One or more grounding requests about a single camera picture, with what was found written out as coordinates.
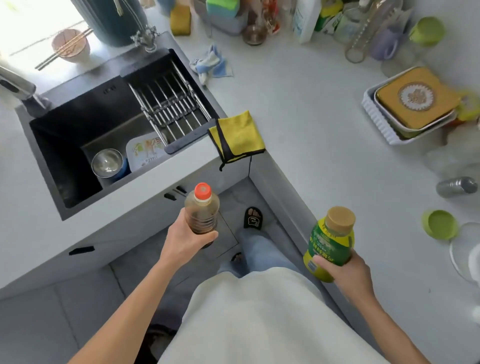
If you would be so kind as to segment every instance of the jeans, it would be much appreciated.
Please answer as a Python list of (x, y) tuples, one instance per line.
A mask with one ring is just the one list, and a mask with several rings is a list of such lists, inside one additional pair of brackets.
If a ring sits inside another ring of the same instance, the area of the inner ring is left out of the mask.
[(218, 273), (230, 272), (237, 278), (250, 272), (263, 272), (273, 267), (284, 267), (302, 274), (273, 244), (267, 234), (256, 229), (237, 231), (243, 257), (235, 262), (223, 262)]

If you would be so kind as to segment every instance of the red bottle cap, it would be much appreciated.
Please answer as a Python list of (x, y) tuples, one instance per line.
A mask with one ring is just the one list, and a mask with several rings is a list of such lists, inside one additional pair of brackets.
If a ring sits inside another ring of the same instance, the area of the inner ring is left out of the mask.
[(193, 194), (199, 200), (208, 200), (212, 196), (212, 188), (205, 182), (200, 182), (195, 186)]

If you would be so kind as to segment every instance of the person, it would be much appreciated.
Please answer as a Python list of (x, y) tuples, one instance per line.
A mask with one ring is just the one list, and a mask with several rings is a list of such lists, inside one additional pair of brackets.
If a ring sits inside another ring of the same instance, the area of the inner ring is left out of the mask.
[[(342, 267), (317, 255), (313, 261), (363, 315), (384, 357), (323, 303), (261, 224), (261, 212), (247, 209), (237, 234), (241, 254), (197, 287), (159, 363), (429, 363), (380, 306), (370, 269), (354, 250)], [(69, 364), (133, 364), (168, 282), (217, 236), (194, 234), (182, 209), (158, 262)]]

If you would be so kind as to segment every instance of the metal drying rack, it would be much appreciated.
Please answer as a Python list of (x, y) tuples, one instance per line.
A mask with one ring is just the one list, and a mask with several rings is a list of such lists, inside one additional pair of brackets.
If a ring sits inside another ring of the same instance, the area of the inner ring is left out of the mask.
[[(164, 146), (173, 143), (211, 120), (210, 114), (190, 83), (183, 77), (176, 64), (172, 60), (170, 62), (173, 69), (152, 81), (137, 87), (128, 83), (140, 104), (142, 112)], [(163, 80), (164, 88), (160, 85), (160, 80)], [(180, 92), (174, 90), (176, 85), (180, 88)], [(202, 113), (204, 120), (203, 118), (200, 118), (202, 119), (200, 120), (195, 114), (197, 109)], [(193, 116), (190, 121), (187, 119), (189, 115)]]

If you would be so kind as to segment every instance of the bottle with red cap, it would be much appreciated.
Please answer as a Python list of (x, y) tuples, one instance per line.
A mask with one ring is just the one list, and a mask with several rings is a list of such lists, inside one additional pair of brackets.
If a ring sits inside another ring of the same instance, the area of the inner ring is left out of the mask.
[(220, 200), (212, 192), (212, 188), (205, 182), (196, 185), (185, 199), (185, 218), (190, 229), (195, 234), (206, 234), (215, 230), (219, 208)]

